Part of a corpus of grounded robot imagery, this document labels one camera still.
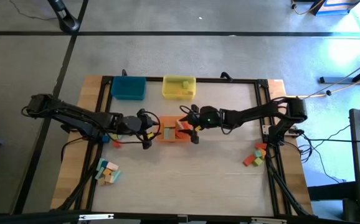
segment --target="wooden tabletop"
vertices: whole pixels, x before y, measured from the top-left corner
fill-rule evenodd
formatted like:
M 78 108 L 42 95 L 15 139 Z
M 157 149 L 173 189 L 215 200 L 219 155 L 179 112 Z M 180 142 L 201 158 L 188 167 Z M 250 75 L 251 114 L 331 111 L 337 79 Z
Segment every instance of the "wooden tabletop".
M 98 94 L 100 92 L 101 81 L 102 76 L 86 77 L 80 92 L 77 106 L 87 110 L 95 111 Z M 269 80 L 268 84 L 271 98 L 285 96 L 285 88 L 282 80 Z M 103 103 L 101 108 L 102 111 L 103 108 L 105 108 L 108 94 L 109 88 L 106 87 L 103 96 Z M 69 136 L 69 141 L 79 137 L 79 133 L 71 133 Z M 286 137 L 285 140 L 296 144 L 295 138 Z M 78 184 L 82 173 L 83 162 L 85 160 L 86 148 L 86 141 L 79 141 L 66 147 L 59 178 L 57 180 L 57 185 L 55 187 L 55 192 L 51 203 L 51 208 L 57 208 L 60 206 Z M 297 201 L 303 206 L 303 208 L 305 208 L 305 210 L 309 213 L 313 213 L 298 151 L 292 146 L 285 145 L 281 147 L 281 154 L 288 188 L 295 196 Z M 86 208 L 89 188 L 90 181 L 83 190 L 83 197 L 80 208 Z M 276 191 L 280 213 L 285 213 L 282 193 L 278 186 L 276 187 Z

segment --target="red block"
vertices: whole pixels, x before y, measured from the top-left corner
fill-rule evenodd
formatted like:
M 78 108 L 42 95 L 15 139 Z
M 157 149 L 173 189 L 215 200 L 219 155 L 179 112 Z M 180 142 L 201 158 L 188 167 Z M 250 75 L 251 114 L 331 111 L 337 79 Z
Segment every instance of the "red block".
M 266 150 L 267 144 L 266 144 L 266 143 L 255 143 L 255 148 L 256 148 L 256 149 L 261 148 L 261 149 Z
M 119 149 L 120 147 L 122 147 L 122 145 L 116 141 L 113 142 L 113 147 Z
M 255 159 L 256 159 L 255 155 L 252 154 L 246 157 L 242 163 L 244 163 L 245 166 L 249 166 L 254 162 Z

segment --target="blue bin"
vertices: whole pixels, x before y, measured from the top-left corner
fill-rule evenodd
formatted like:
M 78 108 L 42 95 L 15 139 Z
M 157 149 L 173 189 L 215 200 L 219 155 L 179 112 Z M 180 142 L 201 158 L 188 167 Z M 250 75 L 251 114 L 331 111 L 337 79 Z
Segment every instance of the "blue bin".
M 143 100 L 147 80 L 145 77 L 115 77 L 111 95 L 118 100 Z

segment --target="concrete floor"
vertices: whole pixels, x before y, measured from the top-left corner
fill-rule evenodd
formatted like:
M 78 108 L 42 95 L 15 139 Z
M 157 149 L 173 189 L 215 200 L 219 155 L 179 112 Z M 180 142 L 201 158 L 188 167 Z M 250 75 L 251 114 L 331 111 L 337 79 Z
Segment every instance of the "concrete floor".
M 13 1 L 30 16 L 54 17 L 46 1 Z M 65 3 L 77 16 L 82 1 Z M 354 14 L 298 16 L 289 6 L 286 0 L 234 0 L 231 4 L 219 0 L 95 0 L 89 1 L 81 30 L 360 32 Z M 308 8 L 309 4 L 298 7 L 299 11 Z M 56 20 L 19 15 L 9 1 L 0 0 L 0 30 L 58 31 L 59 27 Z M 8 212 L 11 207 L 40 125 L 39 120 L 21 116 L 19 110 L 32 94 L 52 91 L 69 39 L 0 36 L 0 138 L 5 140 L 0 147 L 0 212 Z M 234 78 L 283 79 L 289 95 L 308 95 L 323 87 L 318 77 L 344 77 L 358 66 L 360 38 L 81 36 L 60 97 L 76 104 L 85 75 L 119 75 L 122 68 L 134 76 L 218 77 L 226 71 Z M 348 124 L 350 108 L 360 108 L 360 86 L 331 97 L 309 99 L 306 105 L 309 119 L 300 127 L 310 138 L 327 138 Z M 52 123 L 26 212 L 49 209 L 59 173 L 60 148 L 66 138 L 59 124 Z M 336 138 L 350 138 L 349 131 Z M 318 150 L 329 175 L 354 179 L 350 144 L 326 142 Z M 304 164 L 304 170 L 308 185 L 332 183 L 323 175 L 316 154 Z M 339 208 L 337 203 L 326 206 Z M 313 209 L 319 214 L 327 210 L 317 203 Z

